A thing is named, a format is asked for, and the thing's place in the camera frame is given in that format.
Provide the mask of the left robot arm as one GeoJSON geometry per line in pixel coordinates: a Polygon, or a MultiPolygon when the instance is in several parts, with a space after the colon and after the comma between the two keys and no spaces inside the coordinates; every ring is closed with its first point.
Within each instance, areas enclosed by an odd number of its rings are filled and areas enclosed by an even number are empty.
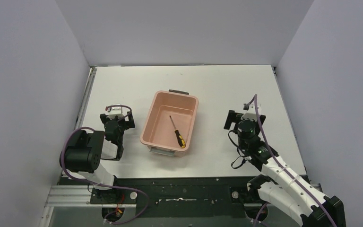
{"type": "Polygon", "coordinates": [[[88,133],[85,127],[77,129],[66,142],[59,162],[68,172],[83,176],[93,186],[92,196],[108,203],[120,202],[124,192],[114,185],[116,176],[109,173],[101,160],[119,161],[124,152],[124,132],[135,127],[133,115],[101,114],[103,131],[88,133]]]}

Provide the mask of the yellow black handled screwdriver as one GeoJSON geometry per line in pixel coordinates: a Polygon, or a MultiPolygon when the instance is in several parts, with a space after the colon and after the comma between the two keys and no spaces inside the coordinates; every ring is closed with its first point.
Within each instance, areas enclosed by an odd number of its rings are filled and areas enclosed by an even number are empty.
{"type": "Polygon", "coordinates": [[[181,148],[185,148],[186,147],[186,142],[185,142],[184,138],[180,134],[179,130],[176,128],[176,125],[175,125],[171,115],[169,116],[169,118],[170,118],[172,126],[174,128],[174,133],[176,135],[176,139],[177,139],[177,142],[178,142],[179,146],[181,148]]]}

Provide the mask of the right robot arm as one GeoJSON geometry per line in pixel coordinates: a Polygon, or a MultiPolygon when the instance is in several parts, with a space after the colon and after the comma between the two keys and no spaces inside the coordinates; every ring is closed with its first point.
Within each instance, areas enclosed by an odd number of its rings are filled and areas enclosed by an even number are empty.
{"type": "Polygon", "coordinates": [[[343,202],[308,183],[259,137],[259,125],[265,118],[229,110],[224,125],[225,130],[237,135],[232,144],[242,162],[249,162],[260,171],[247,183],[249,195],[276,206],[301,227],[345,227],[343,202]]]}

